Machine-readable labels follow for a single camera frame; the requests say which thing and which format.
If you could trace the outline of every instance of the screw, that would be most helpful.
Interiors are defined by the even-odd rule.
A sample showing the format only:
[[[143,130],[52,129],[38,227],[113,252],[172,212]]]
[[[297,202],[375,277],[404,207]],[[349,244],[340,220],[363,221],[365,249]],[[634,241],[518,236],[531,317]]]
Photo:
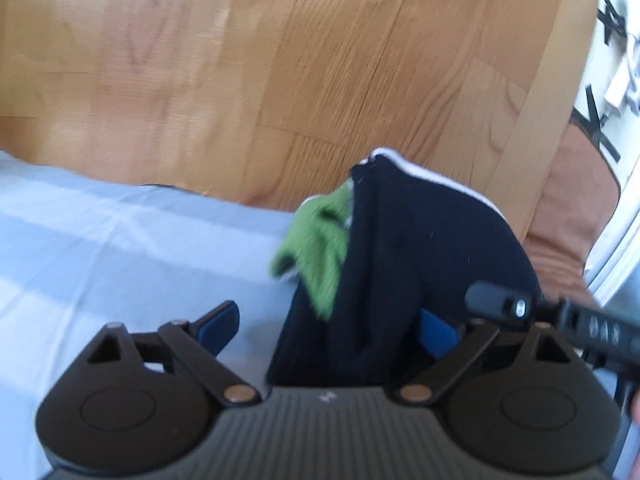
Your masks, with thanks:
[[[426,402],[433,397],[433,390],[424,384],[408,384],[400,389],[400,397],[407,402]]]
[[[516,316],[524,317],[527,311],[527,302],[524,300],[518,300],[516,302]]]
[[[234,384],[229,386],[222,393],[229,402],[239,404],[240,402],[250,402],[255,399],[256,392],[248,384]]]

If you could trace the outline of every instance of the white trim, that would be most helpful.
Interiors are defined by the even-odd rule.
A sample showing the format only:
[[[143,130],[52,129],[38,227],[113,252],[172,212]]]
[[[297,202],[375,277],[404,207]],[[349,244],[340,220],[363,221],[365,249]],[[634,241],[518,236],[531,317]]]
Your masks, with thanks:
[[[460,184],[459,182],[456,182],[455,180],[447,176],[436,173],[435,171],[427,170],[426,168],[423,168],[421,166],[418,166],[417,164],[409,162],[404,157],[402,157],[402,155],[400,155],[395,150],[392,150],[391,148],[376,148],[371,152],[370,156],[377,156],[377,155],[382,155],[385,158],[388,158],[388,160],[394,163],[399,170],[404,171],[408,175],[414,176],[416,178],[420,178],[422,180],[427,180],[429,182],[433,182],[434,184],[440,184],[441,186],[446,186],[451,189],[455,189],[456,191],[459,191],[461,193],[464,193],[466,195],[469,195],[470,197],[475,198],[476,200],[479,200],[483,204],[489,206],[491,209],[497,212],[502,218],[504,218],[504,215],[495,206],[493,202],[491,202],[487,197],[483,196],[477,191],[474,191],[473,189],[465,186],[464,184]]]
[[[590,291],[600,305],[606,305],[626,282],[640,262],[640,215],[631,224],[610,259],[590,285]]]

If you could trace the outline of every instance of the person's leg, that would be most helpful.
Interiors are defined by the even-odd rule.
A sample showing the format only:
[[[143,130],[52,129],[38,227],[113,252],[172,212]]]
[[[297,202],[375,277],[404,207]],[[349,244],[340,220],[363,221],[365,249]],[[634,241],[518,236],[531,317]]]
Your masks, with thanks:
[[[598,307],[584,283],[584,265],[619,197],[609,165],[580,127],[570,123],[524,240],[547,299],[566,297]]]

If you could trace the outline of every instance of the green cloth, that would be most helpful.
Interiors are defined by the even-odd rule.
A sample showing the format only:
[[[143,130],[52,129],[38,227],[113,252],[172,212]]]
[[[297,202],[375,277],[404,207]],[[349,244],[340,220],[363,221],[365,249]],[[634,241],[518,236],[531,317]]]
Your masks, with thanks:
[[[328,320],[347,256],[353,186],[349,181],[329,195],[304,202],[296,211],[287,235],[270,265],[273,276],[296,268],[311,305]]]

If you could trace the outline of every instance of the bed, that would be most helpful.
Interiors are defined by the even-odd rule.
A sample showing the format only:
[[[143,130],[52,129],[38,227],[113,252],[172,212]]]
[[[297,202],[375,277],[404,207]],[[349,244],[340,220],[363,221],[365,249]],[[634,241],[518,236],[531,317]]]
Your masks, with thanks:
[[[110,320],[155,330],[233,299],[241,328],[220,359],[262,387],[294,291],[267,273],[290,218],[0,152],[0,479],[47,471],[37,406]]]

